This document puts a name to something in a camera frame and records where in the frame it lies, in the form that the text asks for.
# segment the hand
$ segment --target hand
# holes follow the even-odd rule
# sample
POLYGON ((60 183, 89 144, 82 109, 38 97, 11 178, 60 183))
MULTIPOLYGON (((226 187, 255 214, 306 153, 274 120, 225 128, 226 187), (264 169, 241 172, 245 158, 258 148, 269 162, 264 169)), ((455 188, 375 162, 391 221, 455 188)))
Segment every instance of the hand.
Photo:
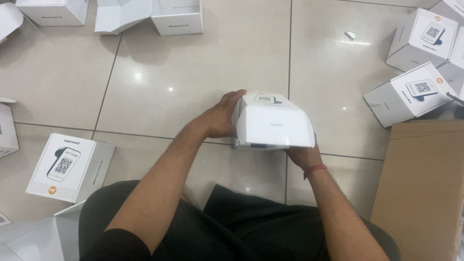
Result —
POLYGON ((209 138, 237 137, 237 130, 232 124, 232 114, 238 99, 246 90, 231 91, 225 94, 213 108, 203 112, 191 123, 204 130, 209 138))
POLYGON ((314 148, 290 148, 285 150, 285 153, 287 153, 293 163, 295 163, 303 171, 307 171, 311 167, 323 164, 315 133, 314 138, 316 139, 316 145, 314 148))

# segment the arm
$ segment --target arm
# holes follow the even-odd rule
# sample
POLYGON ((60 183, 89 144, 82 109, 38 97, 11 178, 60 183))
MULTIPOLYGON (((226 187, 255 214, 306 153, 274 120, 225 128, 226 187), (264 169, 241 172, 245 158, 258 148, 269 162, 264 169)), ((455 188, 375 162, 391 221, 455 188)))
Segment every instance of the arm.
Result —
MULTIPOLYGON (((287 150, 290 159, 304 171, 322 164, 319 147, 287 150)), ((327 249, 332 260, 388 261, 388 257, 371 235, 327 170, 316 170, 309 183, 321 213, 327 249)))
POLYGON ((151 254, 174 217, 185 180, 207 137, 235 137, 232 114, 245 90, 230 92, 187 124, 129 195, 106 230, 121 228, 138 236, 151 254))

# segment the white floor tile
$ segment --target white floor tile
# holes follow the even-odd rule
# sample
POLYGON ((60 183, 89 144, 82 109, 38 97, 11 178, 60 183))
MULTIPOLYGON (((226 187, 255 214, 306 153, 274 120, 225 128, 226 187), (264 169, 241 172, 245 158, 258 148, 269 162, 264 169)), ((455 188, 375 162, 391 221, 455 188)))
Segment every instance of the white floor tile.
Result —
POLYGON ((25 193, 50 134, 90 139, 91 131, 16 124, 19 151, 0 158, 0 212, 12 222, 52 217, 72 205, 57 199, 25 193))
POLYGON ((431 8, 439 0, 347 0, 351 2, 374 3, 402 7, 431 8))
POLYGON ((383 159, 389 130, 362 95, 398 76, 385 64, 396 24, 414 9, 294 0, 290 101, 304 109, 321 152, 383 159), (357 35, 354 41, 344 35, 357 35))
MULTIPOLYGON (((322 160, 358 214, 370 219, 383 161, 323 155, 322 160)), ((303 171, 289 159, 287 204, 317 206, 303 171)))
POLYGON ((93 33, 97 1, 85 26, 23 25, 0 45, 1 95, 16 99, 16 122, 94 129, 121 36, 93 33))
POLYGON ((229 91, 287 96, 290 0, 203 6, 204 33, 160 36, 150 20, 123 33, 98 130, 175 137, 229 91))
MULTIPOLYGON (((169 139, 104 132, 96 132, 94 139, 116 145, 104 186, 143 178, 171 143, 169 139)), ((284 203, 285 155, 281 151, 237 151, 228 145, 203 144, 188 175, 185 193, 203 209, 217 183, 284 203)))

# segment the qr code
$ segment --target qr code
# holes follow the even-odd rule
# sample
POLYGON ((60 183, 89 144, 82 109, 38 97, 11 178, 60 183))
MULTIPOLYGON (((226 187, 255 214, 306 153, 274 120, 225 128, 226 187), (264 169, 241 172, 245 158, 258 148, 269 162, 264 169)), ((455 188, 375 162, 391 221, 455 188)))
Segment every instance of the qr code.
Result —
POLYGON ((436 29, 433 26, 431 26, 427 34, 435 38, 439 32, 440 32, 439 29, 436 29))
POLYGON ((55 171, 61 172, 62 174, 66 174, 66 171, 68 170, 69 166, 71 166, 71 163, 72 163, 72 160, 67 159, 67 158, 62 158, 61 162, 55 168, 55 171))
POLYGON ((427 83, 416 84, 416 88, 418 92, 430 91, 430 87, 427 83))

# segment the person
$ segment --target person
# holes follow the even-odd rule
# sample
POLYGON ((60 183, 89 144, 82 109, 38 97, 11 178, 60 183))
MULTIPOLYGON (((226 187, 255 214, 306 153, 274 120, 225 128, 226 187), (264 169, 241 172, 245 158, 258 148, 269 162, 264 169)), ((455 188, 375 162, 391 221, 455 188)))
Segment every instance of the person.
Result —
POLYGON ((140 181, 92 194, 79 220, 82 261, 399 260, 382 229, 360 218, 314 148, 286 151, 305 172, 317 206, 288 206, 216 185, 203 211, 181 199, 202 142, 236 137, 230 92, 188 123, 140 181))

